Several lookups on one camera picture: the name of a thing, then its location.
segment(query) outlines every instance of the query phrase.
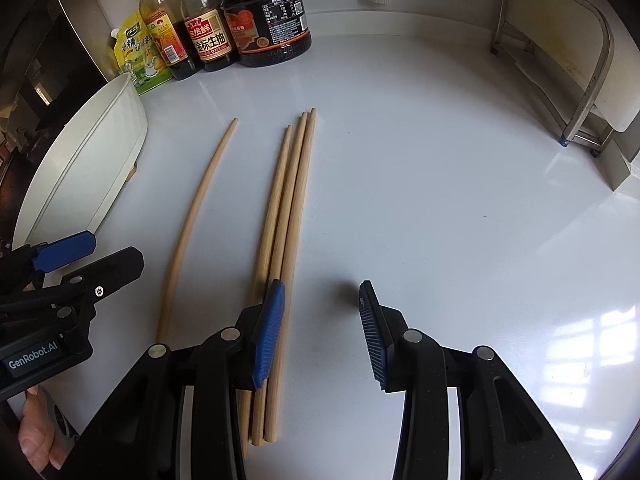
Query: cutting board holder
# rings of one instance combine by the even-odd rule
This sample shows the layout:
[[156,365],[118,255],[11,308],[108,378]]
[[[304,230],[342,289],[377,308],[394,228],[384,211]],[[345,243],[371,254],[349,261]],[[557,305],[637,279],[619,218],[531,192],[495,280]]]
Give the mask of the cutting board holder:
[[[587,146],[591,150],[591,155],[598,156],[613,133],[612,126],[594,106],[613,60],[613,34],[606,17],[592,3],[587,0],[573,1],[591,12],[600,23],[602,30],[600,55],[587,88],[578,99],[574,92],[567,91],[566,85],[560,84],[558,78],[554,77],[551,72],[556,72],[555,70],[547,69],[550,63],[555,64],[555,62],[545,55],[535,43],[535,38],[527,37],[507,22],[509,0],[500,1],[500,17],[491,52],[496,55],[502,54],[522,73],[528,85],[562,130],[558,139],[560,144],[567,147],[569,142],[578,142]],[[503,41],[503,36],[509,36],[516,41]]]

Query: bottle label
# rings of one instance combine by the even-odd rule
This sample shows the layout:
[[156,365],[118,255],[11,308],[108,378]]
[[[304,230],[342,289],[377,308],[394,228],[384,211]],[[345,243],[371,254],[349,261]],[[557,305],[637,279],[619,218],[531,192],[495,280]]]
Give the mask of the bottle label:
[[309,34],[302,0],[262,0],[231,6],[225,16],[242,54],[264,52]]
[[189,57],[174,26],[164,10],[158,10],[145,20],[162,60],[171,66]]
[[203,61],[211,61],[228,54],[233,49],[225,29],[220,23],[218,11],[213,9],[184,22]]

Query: white countertop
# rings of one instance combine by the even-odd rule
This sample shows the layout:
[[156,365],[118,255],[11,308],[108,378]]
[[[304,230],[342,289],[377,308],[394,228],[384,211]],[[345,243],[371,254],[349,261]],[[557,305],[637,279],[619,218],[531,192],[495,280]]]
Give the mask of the white countertop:
[[[134,245],[142,277],[97,305],[94,355],[50,381],[79,430],[152,343],[161,282],[193,193],[240,123],[200,209],[170,345],[201,343],[247,305],[284,127],[318,108],[292,296],[281,437],[251,479],[389,479],[402,395],[380,392],[356,287],[441,345],[492,346],[585,479],[640,417],[640,204],[580,146],[547,133],[526,85],[485,49],[324,37],[296,60],[234,66],[143,96],[138,172],[95,258]],[[71,386],[75,396],[65,396]],[[457,470],[459,447],[452,449]]]

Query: metal rivet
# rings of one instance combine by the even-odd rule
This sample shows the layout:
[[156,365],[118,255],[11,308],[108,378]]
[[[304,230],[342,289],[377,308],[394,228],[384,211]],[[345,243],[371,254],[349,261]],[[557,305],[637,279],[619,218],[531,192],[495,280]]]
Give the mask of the metal rivet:
[[164,354],[166,354],[166,346],[164,346],[164,345],[153,345],[148,350],[148,354],[149,354],[149,357],[151,357],[153,359],[158,359],[159,357],[162,357]]
[[409,343],[419,343],[420,341],[422,341],[422,334],[417,330],[407,330],[404,334],[402,334],[402,337]]
[[236,327],[230,326],[220,332],[220,337],[225,341],[235,341],[240,337],[240,331]]
[[476,354],[478,354],[479,358],[484,359],[485,361],[490,361],[495,357],[495,352],[488,346],[479,347],[478,350],[476,350]]
[[60,319],[64,319],[66,316],[68,316],[72,312],[73,310],[71,309],[70,306],[64,306],[56,313],[56,316],[58,316]]

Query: glass bottle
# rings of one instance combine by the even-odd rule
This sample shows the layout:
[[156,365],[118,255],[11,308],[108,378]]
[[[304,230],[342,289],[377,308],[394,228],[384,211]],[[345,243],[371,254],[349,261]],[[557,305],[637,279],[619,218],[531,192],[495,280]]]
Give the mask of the glass bottle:
[[182,17],[204,69],[215,72],[240,59],[220,10],[222,0],[180,0]]
[[182,20],[180,0],[140,0],[140,15],[176,79],[185,79],[202,68]]

